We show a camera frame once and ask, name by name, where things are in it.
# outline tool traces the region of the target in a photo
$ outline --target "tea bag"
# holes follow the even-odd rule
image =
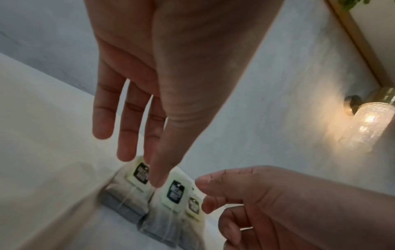
[[[190,189],[191,183],[185,177],[172,172],[164,187],[153,195],[140,232],[172,248],[177,247]]]
[[[179,246],[184,250],[205,250],[203,234],[206,221],[202,200],[196,194],[192,193],[188,198],[185,215]]]
[[[154,188],[148,181],[149,166],[143,157],[123,166],[107,186],[102,203],[132,223],[138,223],[149,211]]]

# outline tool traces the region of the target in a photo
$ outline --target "metal lamp fixture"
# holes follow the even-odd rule
[[[351,150],[370,152],[395,115],[395,88],[375,90],[365,101],[359,96],[348,96],[344,110],[354,118],[340,144]]]

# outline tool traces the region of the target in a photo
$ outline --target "paper tag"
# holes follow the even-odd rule
[[[151,184],[148,181],[149,165],[145,164],[142,156],[136,157],[131,164],[132,167],[125,178],[143,192],[149,191],[151,189]]]
[[[192,194],[189,197],[185,212],[187,215],[197,219],[198,221],[201,221],[203,218],[201,198],[199,198],[196,194]]]
[[[190,189],[191,183],[185,177],[172,172],[165,184],[161,201],[165,206],[178,213],[184,209]]]

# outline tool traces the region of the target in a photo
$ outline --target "glass lampshade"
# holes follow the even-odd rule
[[[388,103],[366,103],[355,114],[339,142],[355,151],[370,152],[395,115]]]

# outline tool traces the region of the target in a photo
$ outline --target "white ceiling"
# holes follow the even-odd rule
[[[395,82],[395,2],[373,0],[358,4],[351,15]]]

